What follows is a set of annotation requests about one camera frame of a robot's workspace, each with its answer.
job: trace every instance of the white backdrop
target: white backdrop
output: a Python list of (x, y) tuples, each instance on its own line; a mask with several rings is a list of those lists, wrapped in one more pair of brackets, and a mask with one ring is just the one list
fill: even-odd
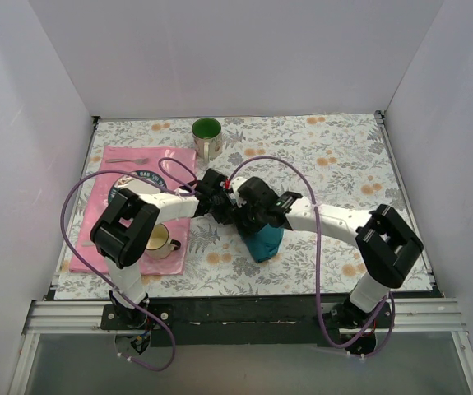
[(105, 118), (386, 109), (442, 0), (30, 0)]
[(473, 2), (445, 2), (387, 112), (388, 132), (441, 289), (473, 348)]
[(0, 0), (0, 394), (32, 299), (48, 291), (58, 215), (91, 117), (26, 0)]

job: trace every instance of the green mug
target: green mug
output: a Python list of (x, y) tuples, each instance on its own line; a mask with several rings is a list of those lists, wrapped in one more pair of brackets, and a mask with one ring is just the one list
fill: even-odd
[(214, 118), (200, 118), (192, 125), (194, 149), (205, 162), (213, 160), (223, 151), (221, 125)]

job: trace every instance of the mug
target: mug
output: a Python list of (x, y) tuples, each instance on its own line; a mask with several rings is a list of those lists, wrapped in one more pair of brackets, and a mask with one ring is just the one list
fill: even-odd
[(214, 118), (200, 118), (192, 125), (194, 149), (205, 162), (216, 158), (223, 151), (221, 125)]
[(170, 239), (169, 230), (163, 224), (154, 226), (151, 237), (146, 243), (146, 252), (153, 259), (167, 258), (172, 251), (180, 248), (181, 243)]

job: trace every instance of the pink bag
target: pink bag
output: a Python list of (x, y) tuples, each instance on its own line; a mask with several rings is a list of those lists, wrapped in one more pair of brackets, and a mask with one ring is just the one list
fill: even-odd
[[(104, 148), (103, 159), (99, 170), (124, 170), (127, 172), (136, 171), (141, 177), (146, 177), (157, 184), (174, 190), (179, 187), (178, 183), (169, 179), (161, 173), (158, 161), (160, 158), (169, 156), (181, 161), (192, 171), (195, 170), (196, 152), (186, 148), (173, 147), (150, 147), (150, 148), (129, 148), (122, 146), (106, 146)], [(133, 162), (106, 163), (110, 159), (139, 159), (148, 158), (144, 165), (136, 165)], [(184, 182), (192, 180), (191, 175), (181, 166), (173, 161), (163, 162), (165, 170), (177, 179)], [(81, 255), (95, 266), (100, 272), (108, 273), (108, 267), (104, 257), (100, 255), (95, 246), (83, 246), (90, 242), (90, 231), (97, 222), (104, 209), (107, 207), (109, 199), (115, 193), (114, 183), (121, 178), (121, 174), (103, 174), (97, 176), (95, 184), (88, 198), (88, 205), (82, 220), (81, 231), (77, 238), (76, 249)], [(138, 261), (140, 263), (141, 274), (183, 274), (185, 254), (188, 249), (188, 233), (190, 231), (190, 219), (183, 218), (175, 221), (165, 222), (169, 229), (170, 238), (181, 242), (181, 249), (173, 251), (167, 258), (151, 259), (146, 253)], [(70, 270), (74, 272), (89, 272), (90, 270), (76, 257), (72, 257)]]

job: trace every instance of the floral tablecloth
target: floral tablecloth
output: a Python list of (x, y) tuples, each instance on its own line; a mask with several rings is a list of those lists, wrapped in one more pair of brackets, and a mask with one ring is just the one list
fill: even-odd
[[(409, 221), (404, 198), (393, 173), (386, 145), (372, 114), (323, 114), (290, 117), (218, 118), (224, 151), (211, 166), (226, 174), (253, 156), (287, 159), (312, 184), (319, 202), (354, 209), (393, 205)], [(183, 146), (193, 148), (194, 118), (100, 122), (91, 147), (86, 174), (99, 168), (105, 146)], [(206, 170), (197, 162), (201, 177)], [(278, 193), (286, 189), (307, 194), (304, 184), (283, 165), (256, 161), (242, 176), (259, 176)], [(73, 217), (70, 239), (75, 243), (93, 181), (83, 186)], [(72, 253), (59, 268), (56, 299), (105, 299), (108, 286), (93, 274), (68, 271)], [(279, 295), (314, 293), (315, 234), (284, 233), (279, 253), (256, 264), (236, 229), (211, 217), (192, 220), (183, 275), (144, 276), (151, 297)], [(359, 251), (323, 239), (322, 291), (348, 292), (365, 273)], [(422, 258), (402, 290), (431, 290)]]

